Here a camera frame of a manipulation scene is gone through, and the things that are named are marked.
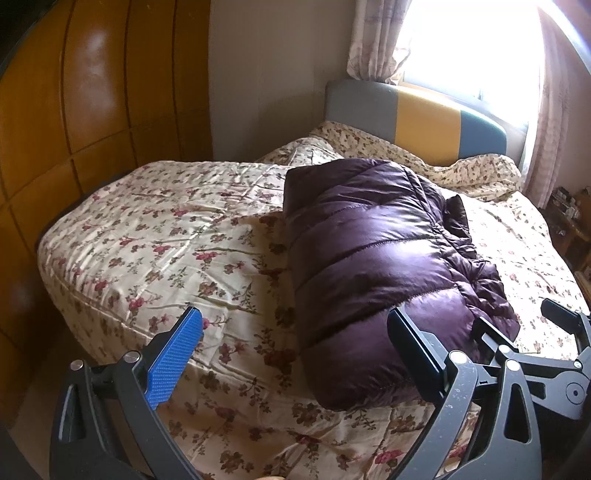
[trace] floor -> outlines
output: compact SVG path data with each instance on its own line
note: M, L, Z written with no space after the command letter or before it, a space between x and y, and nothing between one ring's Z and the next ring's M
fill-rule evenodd
M10 431L22 454L45 480L49 478L49 443L57 397L70 362L77 358L89 356L64 329L35 373Z

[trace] metal screw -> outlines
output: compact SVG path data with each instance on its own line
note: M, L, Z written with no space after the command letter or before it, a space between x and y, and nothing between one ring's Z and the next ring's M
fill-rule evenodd
M515 360L507 360L505 365L507 366L507 368L509 370L513 370L514 372L518 372L519 369L521 368L521 365L518 362L516 362Z
M585 399L585 390L578 383L569 383L566 386L566 398L574 405L581 405Z
M466 356L466 354L459 350L454 350L453 352L450 352L449 359L455 364L465 364L468 361L468 357Z
M136 352L135 350L127 352L124 355L123 360L125 360L129 364L134 364L139 360L139 352Z
M70 370L73 370L75 372L76 370L79 370L83 366L84 366L84 362L82 360L74 360L70 364Z

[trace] blue gripper pad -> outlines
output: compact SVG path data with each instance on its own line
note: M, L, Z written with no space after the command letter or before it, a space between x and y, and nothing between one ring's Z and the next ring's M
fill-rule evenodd
M159 403L167 401L172 395L174 387L202 334L203 318L201 312L189 307L169 332L156 335L144 349L146 351L151 346L160 344L161 339L158 338L159 336L170 337L148 370L145 395L153 410L156 409Z

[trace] upholstered headboard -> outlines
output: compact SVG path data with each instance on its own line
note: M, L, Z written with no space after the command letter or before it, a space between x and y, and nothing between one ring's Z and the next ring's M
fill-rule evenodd
M388 140L431 165L504 155L507 149L505 130L478 112L429 92L383 83L329 82L324 119Z

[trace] headboard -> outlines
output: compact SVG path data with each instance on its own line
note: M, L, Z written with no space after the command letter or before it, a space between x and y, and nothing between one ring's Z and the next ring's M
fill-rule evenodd
M507 149L505 130L484 115L436 94L384 83L329 82L324 119L383 138L431 165Z

